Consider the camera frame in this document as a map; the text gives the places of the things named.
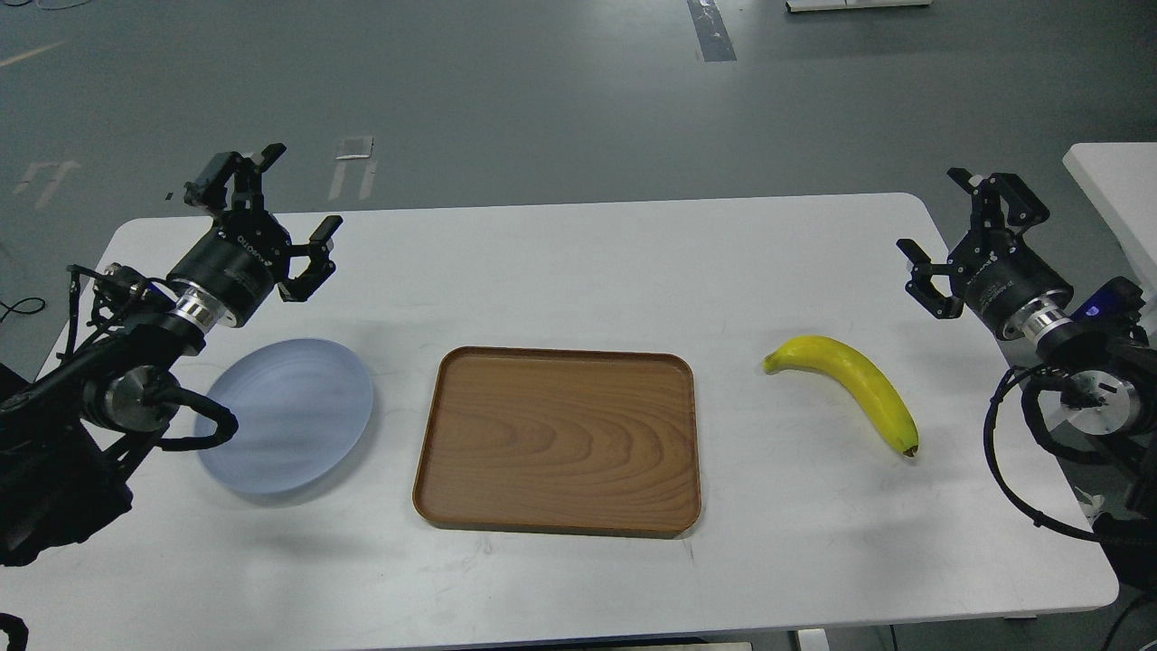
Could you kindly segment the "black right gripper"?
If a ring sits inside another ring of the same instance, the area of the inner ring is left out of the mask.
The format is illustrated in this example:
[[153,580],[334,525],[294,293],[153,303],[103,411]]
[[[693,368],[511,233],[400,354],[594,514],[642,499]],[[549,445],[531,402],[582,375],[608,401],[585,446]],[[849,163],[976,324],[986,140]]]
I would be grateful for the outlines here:
[[[977,175],[951,167],[946,177],[968,193],[968,230],[949,264],[931,262],[915,241],[897,241],[911,266],[905,291],[937,320],[955,320],[967,305],[1000,341],[1023,336],[1010,321],[1030,302],[1052,299],[1067,308],[1073,286],[1023,241],[1051,217],[1051,210],[1020,175]],[[934,278],[952,278],[955,294],[941,293]]]

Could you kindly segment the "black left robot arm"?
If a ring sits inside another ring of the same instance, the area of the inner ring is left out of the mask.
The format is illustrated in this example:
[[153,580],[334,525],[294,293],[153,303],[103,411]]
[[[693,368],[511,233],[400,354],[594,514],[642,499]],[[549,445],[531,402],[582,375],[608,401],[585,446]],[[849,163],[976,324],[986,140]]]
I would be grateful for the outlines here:
[[184,389],[178,358],[202,350],[215,326],[239,328],[272,294],[303,302],[334,274],[338,215],[305,243],[266,209],[263,176],[286,151],[219,153],[184,200],[212,223],[168,276],[127,265],[71,265],[69,325],[59,363],[37,380],[3,369],[3,565],[84,543],[127,515],[132,478],[154,450],[219,447],[239,423],[211,397]]

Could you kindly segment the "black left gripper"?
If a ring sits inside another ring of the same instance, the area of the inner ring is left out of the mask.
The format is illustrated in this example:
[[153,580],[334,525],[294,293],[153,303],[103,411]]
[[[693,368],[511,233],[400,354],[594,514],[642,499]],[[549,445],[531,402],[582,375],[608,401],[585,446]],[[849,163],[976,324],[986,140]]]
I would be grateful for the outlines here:
[[[263,173],[286,151],[282,143],[266,146],[257,160],[222,151],[184,185],[184,202],[219,220],[174,265],[168,281],[220,302],[231,328],[246,325],[274,284],[282,301],[305,302],[336,272],[331,254],[340,215],[326,215],[305,243],[295,244],[265,210]],[[289,261],[297,257],[305,257],[305,268],[289,278]]]

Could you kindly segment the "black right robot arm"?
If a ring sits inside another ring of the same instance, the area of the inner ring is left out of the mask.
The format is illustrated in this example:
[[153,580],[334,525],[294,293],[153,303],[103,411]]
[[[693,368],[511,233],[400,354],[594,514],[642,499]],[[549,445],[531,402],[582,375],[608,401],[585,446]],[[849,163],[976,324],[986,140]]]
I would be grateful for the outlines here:
[[[1001,342],[1024,339],[1036,363],[1002,375],[983,416],[983,457],[1000,491],[1033,526],[1098,543],[1119,580],[1154,599],[1154,343],[1141,326],[1137,284],[1112,278],[1079,308],[1074,289],[1029,246],[1026,234],[1049,209],[1016,173],[946,170],[970,198],[968,228],[943,262],[915,241],[906,293],[938,320],[975,315]],[[1008,484],[995,432],[1012,392],[1039,447],[1059,460],[1112,467],[1127,479],[1129,518],[1097,515],[1086,528],[1063,524]]]

